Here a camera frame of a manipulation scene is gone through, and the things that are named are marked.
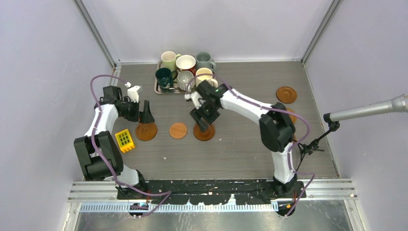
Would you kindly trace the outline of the cream mug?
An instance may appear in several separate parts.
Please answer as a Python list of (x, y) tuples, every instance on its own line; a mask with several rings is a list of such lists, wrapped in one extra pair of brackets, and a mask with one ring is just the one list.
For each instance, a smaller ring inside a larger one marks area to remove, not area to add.
[(199, 68), (196, 71), (195, 86), (198, 87), (198, 85), (203, 81), (207, 81), (215, 88), (219, 86), (218, 81), (213, 76), (212, 70), (206, 67)]

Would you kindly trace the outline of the grooved wooden coaster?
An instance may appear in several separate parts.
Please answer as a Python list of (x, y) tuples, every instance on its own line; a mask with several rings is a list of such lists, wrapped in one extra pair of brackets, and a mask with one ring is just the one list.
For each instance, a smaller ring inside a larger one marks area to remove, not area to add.
[(208, 129), (202, 132), (197, 124), (193, 127), (193, 134), (195, 138), (199, 141), (209, 141), (214, 137), (216, 129), (214, 125), (210, 125)]
[(282, 103), (293, 103), (297, 99), (297, 92), (289, 86), (282, 86), (276, 90), (276, 97)]
[(157, 125), (155, 123), (139, 123), (136, 127), (136, 137), (140, 141), (152, 140), (158, 132)]
[[(287, 110), (288, 112), (291, 112), (291, 113), (294, 114), (294, 111), (293, 111), (292, 109), (286, 108), (286, 110)], [(291, 119), (291, 121), (292, 121), (293, 124), (295, 124), (295, 123), (297, 122), (297, 117), (296, 117), (296, 116), (294, 116), (294, 115), (292, 115), (292, 114), (289, 114), (289, 118)]]

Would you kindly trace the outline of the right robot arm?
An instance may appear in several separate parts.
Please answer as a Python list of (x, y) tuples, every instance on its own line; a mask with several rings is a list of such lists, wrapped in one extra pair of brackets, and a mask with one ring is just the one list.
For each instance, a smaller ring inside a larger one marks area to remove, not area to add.
[(194, 104), (190, 114), (200, 132), (206, 132), (219, 117), (220, 108), (236, 112), (253, 122), (260, 129), (263, 145), (271, 151), (275, 193), (288, 197), (294, 191), (297, 174), (293, 170), (292, 152), (295, 127), (282, 103), (267, 104), (239, 93), (226, 84), (213, 87), (202, 82), (185, 100)]

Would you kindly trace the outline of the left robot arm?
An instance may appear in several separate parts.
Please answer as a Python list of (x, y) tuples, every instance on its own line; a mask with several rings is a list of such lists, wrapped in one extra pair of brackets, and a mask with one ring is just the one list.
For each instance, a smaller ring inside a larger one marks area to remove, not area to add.
[(115, 121), (122, 117), (130, 122), (147, 124), (154, 122), (149, 101), (139, 110), (141, 86), (127, 84), (127, 95), (120, 87), (103, 88), (103, 96), (96, 99), (93, 122), (84, 136), (74, 140), (74, 148), (86, 180), (119, 181), (121, 188), (129, 187), (136, 199), (147, 195), (148, 187), (140, 171), (124, 165), (123, 158), (111, 132)]

